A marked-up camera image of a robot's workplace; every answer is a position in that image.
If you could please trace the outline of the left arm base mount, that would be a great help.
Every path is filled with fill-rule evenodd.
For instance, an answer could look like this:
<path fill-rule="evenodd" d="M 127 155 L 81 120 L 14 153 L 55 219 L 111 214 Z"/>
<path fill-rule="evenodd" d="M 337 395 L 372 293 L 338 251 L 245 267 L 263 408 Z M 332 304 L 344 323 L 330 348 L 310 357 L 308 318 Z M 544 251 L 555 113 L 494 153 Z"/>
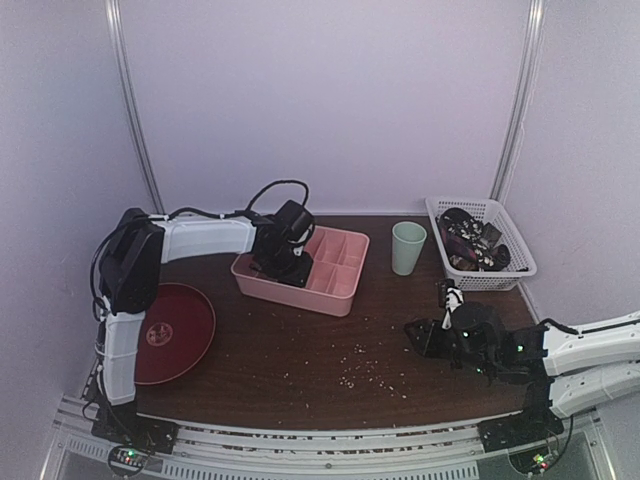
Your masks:
<path fill-rule="evenodd" d="M 99 395 L 91 434 L 108 441 L 107 466 L 113 474 L 129 479 L 140 474 L 156 454 L 171 454 L 179 425 L 140 415 L 135 401 L 112 406 Z"/>

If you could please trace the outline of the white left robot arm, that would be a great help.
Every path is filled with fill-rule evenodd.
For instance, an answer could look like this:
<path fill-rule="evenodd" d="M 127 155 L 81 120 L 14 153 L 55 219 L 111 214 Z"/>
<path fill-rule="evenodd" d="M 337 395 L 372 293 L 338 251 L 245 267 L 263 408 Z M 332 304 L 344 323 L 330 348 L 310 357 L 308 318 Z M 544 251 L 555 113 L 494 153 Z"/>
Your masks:
<path fill-rule="evenodd" d="M 98 247 L 90 270 L 99 322 L 99 391 L 114 406 L 103 420 L 106 429 L 123 444 L 143 436 L 142 419 L 122 405 L 136 398 L 140 331 L 157 298 L 163 265 L 191 257 L 248 254 L 263 276 L 303 288 L 313 266 L 304 248 L 315 227 L 314 216 L 293 200 L 274 214 L 250 208 L 213 214 L 185 207 L 168 215 L 127 210 Z"/>

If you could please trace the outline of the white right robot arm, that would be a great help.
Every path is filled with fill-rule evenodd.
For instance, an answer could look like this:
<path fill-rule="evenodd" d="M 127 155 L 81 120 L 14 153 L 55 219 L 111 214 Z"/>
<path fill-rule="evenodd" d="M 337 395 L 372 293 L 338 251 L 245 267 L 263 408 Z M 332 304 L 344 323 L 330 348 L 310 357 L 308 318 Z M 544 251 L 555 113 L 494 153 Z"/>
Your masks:
<path fill-rule="evenodd" d="M 639 390 L 639 315 L 636 312 L 569 326 L 551 318 L 508 329 L 498 311 L 465 299 L 451 280 L 438 285 L 440 319 L 405 324 L 413 350 L 465 366 L 489 382 L 524 385 L 525 410 L 513 419 L 519 440 L 535 440 L 551 424 Z"/>

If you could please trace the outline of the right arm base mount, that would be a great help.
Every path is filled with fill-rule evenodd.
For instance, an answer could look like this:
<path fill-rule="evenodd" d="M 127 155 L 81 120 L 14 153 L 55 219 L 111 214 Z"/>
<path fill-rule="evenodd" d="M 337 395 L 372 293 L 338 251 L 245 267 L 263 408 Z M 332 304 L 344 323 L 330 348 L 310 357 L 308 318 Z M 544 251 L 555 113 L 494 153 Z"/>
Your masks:
<path fill-rule="evenodd" d="M 530 384 L 519 413 L 477 425 L 484 451 L 509 450 L 508 461 L 513 470 L 527 479 L 542 476 L 564 456 L 573 435 L 574 420 L 570 417 L 568 437 L 561 442 L 564 423 L 551 406 L 550 384 Z"/>

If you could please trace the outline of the pink divided organizer box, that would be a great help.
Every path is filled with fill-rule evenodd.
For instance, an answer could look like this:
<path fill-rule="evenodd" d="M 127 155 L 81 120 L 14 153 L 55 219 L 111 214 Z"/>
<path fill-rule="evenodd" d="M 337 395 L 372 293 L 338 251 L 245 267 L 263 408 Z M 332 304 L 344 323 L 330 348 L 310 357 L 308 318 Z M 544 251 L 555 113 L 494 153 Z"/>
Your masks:
<path fill-rule="evenodd" d="M 248 254 L 236 257 L 231 273 L 246 296 L 344 317 L 351 311 L 369 244 L 364 233 L 318 226 L 305 246 L 313 266 L 303 288 L 277 283 L 258 273 Z"/>

